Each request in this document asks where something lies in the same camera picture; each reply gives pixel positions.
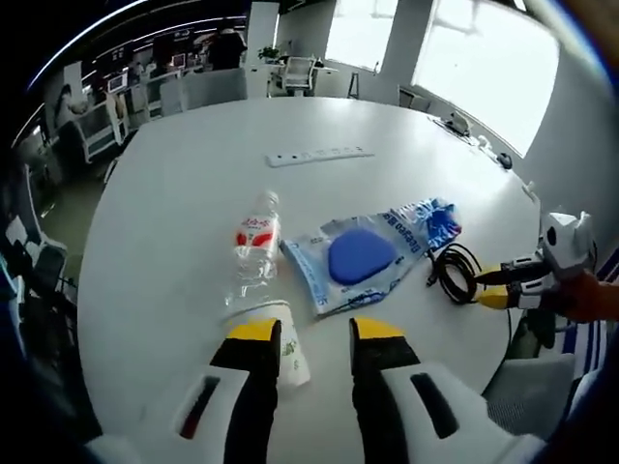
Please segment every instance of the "black cable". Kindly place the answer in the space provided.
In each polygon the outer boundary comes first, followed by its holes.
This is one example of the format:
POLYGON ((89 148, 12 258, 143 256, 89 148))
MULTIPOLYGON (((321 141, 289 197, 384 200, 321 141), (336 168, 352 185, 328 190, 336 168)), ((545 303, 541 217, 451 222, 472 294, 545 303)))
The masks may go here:
MULTIPOLYGON (((438 281, 443 291, 456 305, 475 303, 475 294, 477 293, 475 274, 482 270, 482 266, 475 255, 466 246, 449 244, 438 256, 435 256, 432 251, 429 251, 427 256, 432 262, 432 273, 427 278, 426 286, 431 287, 438 281), (462 289, 454 282, 448 272, 450 268, 460 273, 466 284, 465 289, 462 289)), ((512 345, 512 312, 506 309, 506 313, 508 329, 507 346, 505 347, 505 353, 499 367, 497 367, 497 371, 507 359, 510 346, 512 345)))

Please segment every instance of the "white round table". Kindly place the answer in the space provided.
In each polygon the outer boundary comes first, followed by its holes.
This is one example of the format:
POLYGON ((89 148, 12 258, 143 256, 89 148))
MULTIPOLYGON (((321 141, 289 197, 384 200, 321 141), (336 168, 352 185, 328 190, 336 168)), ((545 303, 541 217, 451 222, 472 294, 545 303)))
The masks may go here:
MULTIPOLYGON (((208 364, 235 227, 256 195, 280 196, 282 235, 333 218, 440 196, 456 203, 458 241, 482 263, 533 251, 539 205, 514 173, 422 113, 364 101, 271 99, 209 106, 140 129, 112 175, 84 254, 78 334, 86 386, 106 433, 127 433, 174 378, 208 364), (360 146, 373 158, 281 168, 267 154, 360 146)), ((280 397, 269 462, 363 462, 352 406, 348 319, 403 328, 420 359, 482 392, 505 354, 506 313, 451 304, 426 288, 427 260, 382 303, 317 321, 303 281, 282 266, 311 381, 280 397)), ((514 311, 514 330, 519 320, 514 311)))

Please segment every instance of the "paper cup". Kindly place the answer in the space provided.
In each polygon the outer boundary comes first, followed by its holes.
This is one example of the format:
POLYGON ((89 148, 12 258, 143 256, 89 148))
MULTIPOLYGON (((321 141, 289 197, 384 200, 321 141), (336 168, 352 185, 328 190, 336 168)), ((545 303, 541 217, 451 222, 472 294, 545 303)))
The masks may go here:
POLYGON ((299 336, 294 328, 288 302, 276 301, 234 314, 224 321, 228 331, 232 328, 264 319, 281 321, 279 388, 299 387, 310 380, 310 368, 301 350, 299 336))

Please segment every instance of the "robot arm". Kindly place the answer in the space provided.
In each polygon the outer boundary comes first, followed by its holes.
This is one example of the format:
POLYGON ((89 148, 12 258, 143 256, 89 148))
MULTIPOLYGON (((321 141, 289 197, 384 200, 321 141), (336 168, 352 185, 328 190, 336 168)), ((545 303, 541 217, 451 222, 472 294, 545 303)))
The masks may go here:
POLYGON ((557 294, 561 282, 574 278, 595 264, 591 217, 559 213, 546 216, 540 246, 531 255, 502 263, 476 275, 485 290, 477 301, 493 309, 519 307, 554 310, 567 307, 557 294))
POLYGON ((353 403, 366 463, 529 462, 544 442, 515 437, 445 367, 419 363, 398 328, 350 319, 353 403))
POLYGON ((278 405, 281 322, 235 327, 210 364, 178 376, 125 436, 89 444, 102 462, 265 464, 278 405))

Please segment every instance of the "window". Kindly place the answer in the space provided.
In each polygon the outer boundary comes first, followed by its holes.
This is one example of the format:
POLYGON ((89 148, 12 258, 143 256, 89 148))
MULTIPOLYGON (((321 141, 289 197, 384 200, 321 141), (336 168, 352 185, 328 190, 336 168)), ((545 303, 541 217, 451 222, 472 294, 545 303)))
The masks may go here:
POLYGON ((326 58, 380 71, 398 0, 338 0, 326 58))
POLYGON ((413 76, 523 156, 554 87, 559 46, 532 19, 485 0, 440 0, 413 76))

